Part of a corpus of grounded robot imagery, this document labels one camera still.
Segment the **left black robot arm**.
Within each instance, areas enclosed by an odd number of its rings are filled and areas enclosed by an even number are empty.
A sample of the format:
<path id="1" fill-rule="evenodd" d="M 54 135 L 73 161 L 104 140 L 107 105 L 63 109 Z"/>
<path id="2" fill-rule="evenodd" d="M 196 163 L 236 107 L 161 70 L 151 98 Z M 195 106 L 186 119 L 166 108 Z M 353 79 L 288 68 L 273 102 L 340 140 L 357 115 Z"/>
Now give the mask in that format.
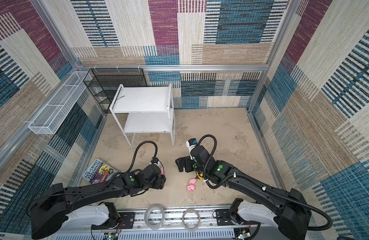
<path id="1" fill-rule="evenodd" d="M 154 155 L 143 170 L 117 172 L 102 183 L 70 188 L 64 188 L 61 183 L 52 185 L 28 204 L 26 213 L 30 218 L 32 239 L 56 233 L 67 221 L 67 214 L 79 208 L 111 198 L 135 197 L 150 188 L 162 189 L 165 176 L 155 164 L 156 159 Z"/>

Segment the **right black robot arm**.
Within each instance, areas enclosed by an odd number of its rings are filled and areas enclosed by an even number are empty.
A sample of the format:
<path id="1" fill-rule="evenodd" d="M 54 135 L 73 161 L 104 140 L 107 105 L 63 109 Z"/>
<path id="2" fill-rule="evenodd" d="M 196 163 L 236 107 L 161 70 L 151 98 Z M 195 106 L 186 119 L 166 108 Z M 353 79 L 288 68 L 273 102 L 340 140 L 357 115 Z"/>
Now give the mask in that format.
<path id="1" fill-rule="evenodd" d="M 214 159 L 217 139 L 205 135 L 200 140 L 187 141 L 189 156 L 175 160 L 180 172 L 196 172 L 209 188 L 236 190 L 266 207 L 272 216 L 261 218 L 244 206 L 242 199 L 235 199 L 230 207 L 230 219 L 236 224 L 255 221 L 276 227 L 290 240 L 303 240 L 308 231 L 324 231 L 333 226 L 333 220 L 324 211 L 307 204 L 296 189 L 286 191 L 267 185 L 240 171 L 232 164 Z"/>

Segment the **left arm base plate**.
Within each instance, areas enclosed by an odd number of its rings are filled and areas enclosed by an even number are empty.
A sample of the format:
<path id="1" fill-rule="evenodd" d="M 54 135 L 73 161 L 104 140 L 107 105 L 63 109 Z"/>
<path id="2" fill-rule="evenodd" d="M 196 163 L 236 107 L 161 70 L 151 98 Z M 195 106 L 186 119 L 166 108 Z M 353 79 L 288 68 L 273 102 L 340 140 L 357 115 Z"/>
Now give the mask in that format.
<path id="1" fill-rule="evenodd" d="M 121 231 L 132 229 L 135 220 L 135 212 L 118 212 L 114 218 L 109 219 L 109 230 Z"/>

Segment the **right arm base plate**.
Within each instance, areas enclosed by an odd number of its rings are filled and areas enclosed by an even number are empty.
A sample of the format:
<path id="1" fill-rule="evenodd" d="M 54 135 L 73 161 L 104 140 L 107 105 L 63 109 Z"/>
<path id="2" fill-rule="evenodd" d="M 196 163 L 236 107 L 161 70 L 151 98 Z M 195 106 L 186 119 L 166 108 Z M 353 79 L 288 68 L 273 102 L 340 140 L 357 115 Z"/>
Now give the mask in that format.
<path id="1" fill-rule="evenodd" d="M 229 210 L 228 209 L 216 209 L 212 213 L 213 218 L 217 220 L 218 226 L 249 226 L 257 225 L 258 222 L 251 221 L 251 222 L 243 222 L 242 224 L 237 224 L 230 219 Z"/>

